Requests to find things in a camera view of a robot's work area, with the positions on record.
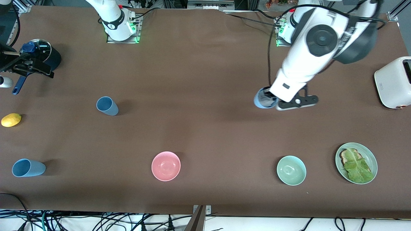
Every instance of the green plate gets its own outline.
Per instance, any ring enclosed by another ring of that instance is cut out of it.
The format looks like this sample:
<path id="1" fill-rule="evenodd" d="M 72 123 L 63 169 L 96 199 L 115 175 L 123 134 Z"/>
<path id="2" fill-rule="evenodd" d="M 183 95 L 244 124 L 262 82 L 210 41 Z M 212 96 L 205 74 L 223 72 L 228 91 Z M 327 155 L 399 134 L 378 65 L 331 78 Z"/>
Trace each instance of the green plate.
<path id="1" fill-rule="evenodd" d="M 354 149 L 358 150 L 358 152 L 365 159 L 365 162 L 367 163 L 368 167 L 370 168 L 371 173 L 374 175 L 374 177 L 370 181 L 368 181 L 367 183 L 356 183 L 356 182 L 354 182 L 354 181 L 352 181 L 348 178 L 348 173 L 345 170 L 344 165 L 342 165 L 341 157 L 339 157 L 341 152 L 344 151 L 347 148 L 354 148 Z M 374 154 L 372 154 L 372 152 L 367 147 L 365 147 L 364 145 L 359 144 L 359 143 L 345 143 L 345 144 L 341 145 L 341 147 L 337 150 L 337 153 L 335 154 L 335 165 L 337 166 L 337 169 L 338 169 L 339 173 L 345 179 L 347 179 L 351 183 L 358 184 L 358 185 L 365 185 L 365 184 L 370 183 L 375 178 L 375 176 L 377 175 L 377 171 L 378 171 L 377 160 L 375 159 Z"/>

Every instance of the lettuce leaf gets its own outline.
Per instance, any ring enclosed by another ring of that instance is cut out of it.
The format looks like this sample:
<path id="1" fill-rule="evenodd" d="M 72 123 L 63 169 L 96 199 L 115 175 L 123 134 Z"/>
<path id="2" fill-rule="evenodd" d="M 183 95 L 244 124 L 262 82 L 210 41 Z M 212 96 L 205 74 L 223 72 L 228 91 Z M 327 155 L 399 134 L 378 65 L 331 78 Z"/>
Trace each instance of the lettuce leaf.
<path id="1" fill-rule="evenodd" d="M 344 168 L 348 173 L 348 178 L 356 183 L 367 183 L 374 177 L 369 170 L 364 158 L 358 158 L 355 150 L 348 148 L 344 154 L 347 162 L 344 164 Z"/>

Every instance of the toaster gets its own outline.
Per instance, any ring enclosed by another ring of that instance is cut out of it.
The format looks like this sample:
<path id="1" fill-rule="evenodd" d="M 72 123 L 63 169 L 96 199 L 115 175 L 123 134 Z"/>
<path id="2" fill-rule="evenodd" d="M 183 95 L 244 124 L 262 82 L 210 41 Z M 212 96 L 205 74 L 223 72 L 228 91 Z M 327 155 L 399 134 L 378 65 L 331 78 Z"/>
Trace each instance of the toaster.
<path id="1" fill-rule="evenodd" d="M 411 56 L 400 57 L 374 73 L 378 95 L 393 109 L 411 104 Z"/>

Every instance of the lemon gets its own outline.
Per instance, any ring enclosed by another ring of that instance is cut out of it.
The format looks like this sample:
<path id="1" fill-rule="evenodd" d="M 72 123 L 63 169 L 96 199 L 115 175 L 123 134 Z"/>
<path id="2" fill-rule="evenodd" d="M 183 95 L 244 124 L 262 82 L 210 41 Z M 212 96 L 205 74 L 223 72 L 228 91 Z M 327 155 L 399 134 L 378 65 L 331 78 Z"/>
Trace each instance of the lemon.
<path id="1" fill-rule="evenodd" d="M 21 121 L 21 115 L 17 113 L 11 113 L 1 119 L 1 125 L 4 127 L 12 127 Z"/>

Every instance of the toast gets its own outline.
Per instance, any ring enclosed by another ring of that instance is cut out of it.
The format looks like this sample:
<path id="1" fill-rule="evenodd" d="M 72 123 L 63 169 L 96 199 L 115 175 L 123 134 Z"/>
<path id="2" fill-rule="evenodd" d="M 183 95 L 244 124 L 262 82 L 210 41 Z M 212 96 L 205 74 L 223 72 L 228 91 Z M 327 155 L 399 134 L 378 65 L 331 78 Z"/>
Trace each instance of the toast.
<path id="1" fill-rule="evenodd" d="M 354 153 L 358 156 L 359 159 L 363 158 L 363 156 L 358 152 L 357 149 L 351 148 Z M 345 157 L 345 153 L 347 152 L 347 149 L 345 149 L 344 151 L 342 151 L 339 155 L 339 157 L 341 158 L 341 162 L 342 165 L 345 165 L 345 163 L 348 161 L 347 158 Z"/>

